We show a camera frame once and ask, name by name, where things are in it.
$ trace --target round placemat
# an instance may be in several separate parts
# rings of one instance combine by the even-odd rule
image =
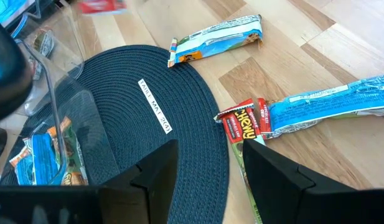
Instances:
[[[229,171],[225,133],[213,120],[218,106],[207,84],[189,64],[167,68],[168,58],[168,51],[159,47],[118,47],[87,60],[77,80],[92,92],[108,136],[116,164],[107,167],[124,171],[168,140],[176,139],[179,170],[169,222],[221,223]],[[141,79],[172,127],[168,134],[138,85]],[[57,92],[68,94],[68,90]],[[27,126],[30,122],[37,125],[38,120],[31,117]],[[21,144],[16,143],[9,158],[20,151]],[[87,166],[87,170],[89,175],[100,175],[100,180],[112,177],[94,166]],[[0,184],[16,184],[13,170],[6,173]]]

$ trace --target wooden table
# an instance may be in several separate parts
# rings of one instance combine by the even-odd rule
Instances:
[[[252,96],[276,100],[384,74],[384,0],[127,0],[124,14],[77,16],[85,57],[122,45],[168,49],[208,26],[263,17],[263,45],[246,45],[190,64],[221,110]],[[266,142],[281,154],[357,189],[384,187],[384,117],[326,120]],[[254,223],[230,156],[224,223]]]

